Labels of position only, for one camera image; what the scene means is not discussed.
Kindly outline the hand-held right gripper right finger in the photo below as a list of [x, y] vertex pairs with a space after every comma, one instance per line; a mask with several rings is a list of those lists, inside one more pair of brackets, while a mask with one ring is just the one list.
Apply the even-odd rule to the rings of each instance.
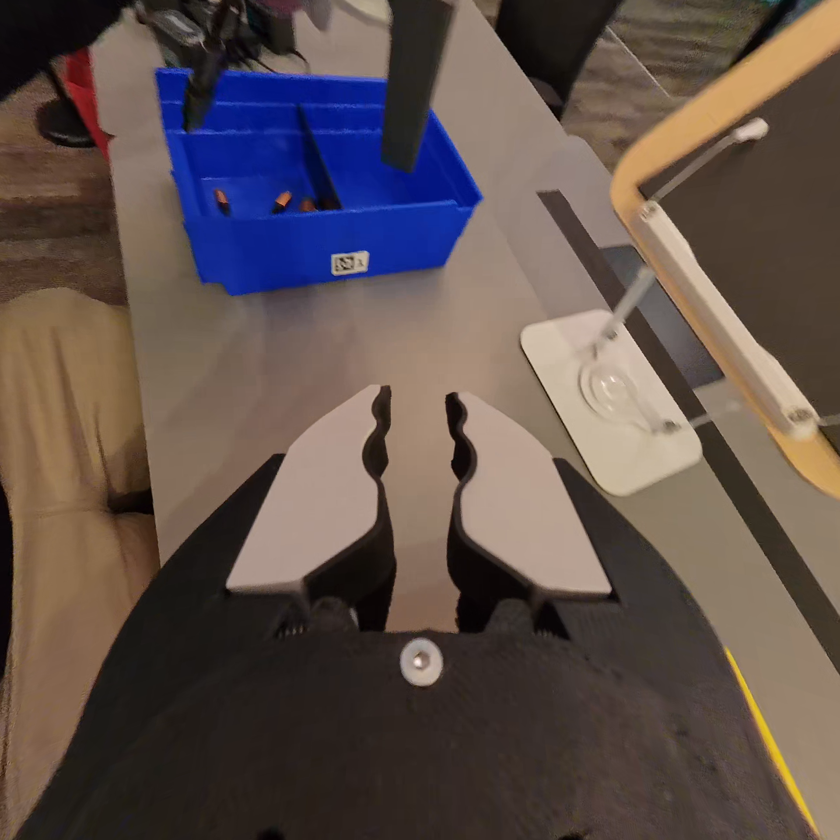
[[462, 633], [483, 631], [497, 606], [522, 602], [535, 623], [557, 600], [603, 602], [613, 585], [550, 451], [468, 392], [445, 398], [457, 479], [447, 568]]

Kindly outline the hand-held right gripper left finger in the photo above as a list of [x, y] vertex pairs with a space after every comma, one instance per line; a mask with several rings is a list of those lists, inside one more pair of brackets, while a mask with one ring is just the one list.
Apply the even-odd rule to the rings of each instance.
[[324, 597], [382, 632], [396, 555], [382, 477], [392, 390], [368, 385], [289, 447], [228, 574], [232, 595], [284, 595], [304, 606]]

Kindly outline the blue plastic bin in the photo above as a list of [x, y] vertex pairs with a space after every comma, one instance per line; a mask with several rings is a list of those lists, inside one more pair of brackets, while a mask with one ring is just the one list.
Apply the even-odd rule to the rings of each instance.
[[[386, 80], [230, 70], [201, 129], [182, 129], [190, 73], [155, 84], [182, 223], [202, 283], [231, 296], [443, 266], [482, 200], [434, 111], [412, 172], [382, 162]], [[313, 190], [297, 104], [343, 205], [300, 213]], [[231, 215], [219, 213], [221, 189]], [[292, 200], [271, 215], [277, 196]]]

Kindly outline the black usb hub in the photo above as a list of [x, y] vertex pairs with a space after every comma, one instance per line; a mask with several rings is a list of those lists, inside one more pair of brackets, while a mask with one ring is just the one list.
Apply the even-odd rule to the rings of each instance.
[[381, 159], [413, 172], [443, 61], [455, 5], [447, 1], [391, 1], [391, 44]]

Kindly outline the white stand base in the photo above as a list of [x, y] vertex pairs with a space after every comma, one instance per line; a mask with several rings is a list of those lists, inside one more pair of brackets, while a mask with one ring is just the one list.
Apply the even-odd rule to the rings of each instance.
[[606, 493], [628, 497], [699, 464], [697, 431], [610, 311], [528, 325], [520, 345]]

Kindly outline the clear acrylic stand arms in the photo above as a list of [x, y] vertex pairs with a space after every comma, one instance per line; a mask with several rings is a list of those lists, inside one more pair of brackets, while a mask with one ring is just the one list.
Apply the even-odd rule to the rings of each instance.
[[617, 340], [620, 328], [657, 282], [650, 268], [644, 267], [637, 272], [632, 284], [612, 310], [611, 317], [591, 343], [591, 357], [581, 365], [579, 388], [586, 404], [603, 419], [616, 424], [634, 425], [646, 434], [670, 436], [683, 429], [698, 429], [726, 415], [739, 413], [744, 406], [741, 402], [730, 401], [716, 412], [704, 413], [679, 423], [662, 417], [644, 399], [629, 373], [605, 361], [606, 351]]

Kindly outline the person's leg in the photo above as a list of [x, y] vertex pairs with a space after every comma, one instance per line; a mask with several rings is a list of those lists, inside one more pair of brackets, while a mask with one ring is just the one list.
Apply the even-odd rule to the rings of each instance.
[[126, 308], [66, 288], [2, 305], [2, 838], [59, 766], [161, 567]]

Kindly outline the black bin divider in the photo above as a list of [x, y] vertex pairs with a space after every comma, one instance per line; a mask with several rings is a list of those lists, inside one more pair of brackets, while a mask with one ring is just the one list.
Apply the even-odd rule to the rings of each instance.
[[343, 209], [343, 205], [302, 103], [297, 104], [297, 118], [301, 132], [303, 160], [312, 186], [316, 207], [321, 211], [340, 211]]

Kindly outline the wood-rimmed black board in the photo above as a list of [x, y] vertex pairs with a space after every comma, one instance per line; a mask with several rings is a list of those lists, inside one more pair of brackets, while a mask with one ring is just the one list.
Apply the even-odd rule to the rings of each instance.
[[[838, 2], [821, 2], [651, 129], [617, 165], [616, 215], [793, 468], [838, 499]], [[818, 416], [783, 435], [638, 243], [658, 203], [752, 336]]]

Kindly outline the black round floor base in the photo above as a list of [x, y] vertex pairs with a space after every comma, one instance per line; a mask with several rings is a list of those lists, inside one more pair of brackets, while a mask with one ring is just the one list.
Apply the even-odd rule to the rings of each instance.
[[35, 126], [43, 139], [62, 148], [87, 150], [96, 146], [70, 100], [55, 98], [43, 103], [35, 113]]

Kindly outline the red object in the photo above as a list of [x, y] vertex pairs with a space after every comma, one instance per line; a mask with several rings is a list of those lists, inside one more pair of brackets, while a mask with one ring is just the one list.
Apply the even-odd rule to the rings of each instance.
[[62, 80], [91, 141], [110, 164], [109, 146], [112, 136], [102, 130], [99, 122], [98, 95], [89, 47], [64, 58]]

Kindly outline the dark cloth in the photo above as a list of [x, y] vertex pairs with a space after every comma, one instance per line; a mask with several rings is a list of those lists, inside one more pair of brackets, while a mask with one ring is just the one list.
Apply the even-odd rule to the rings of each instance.
[[56, 58], [92, 45], [131, 1], [2, 1], [1, 99]]

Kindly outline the white bracket bar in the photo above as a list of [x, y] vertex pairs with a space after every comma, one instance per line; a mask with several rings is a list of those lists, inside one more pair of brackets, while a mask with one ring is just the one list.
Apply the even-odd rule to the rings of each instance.
[[798, 442], [816, 436], [816, 410], [729, 306], [666, 211], [656, 202], [645, 202], [639, 208], [636, 231], [659, 275], [677, 290], [771, 425]]

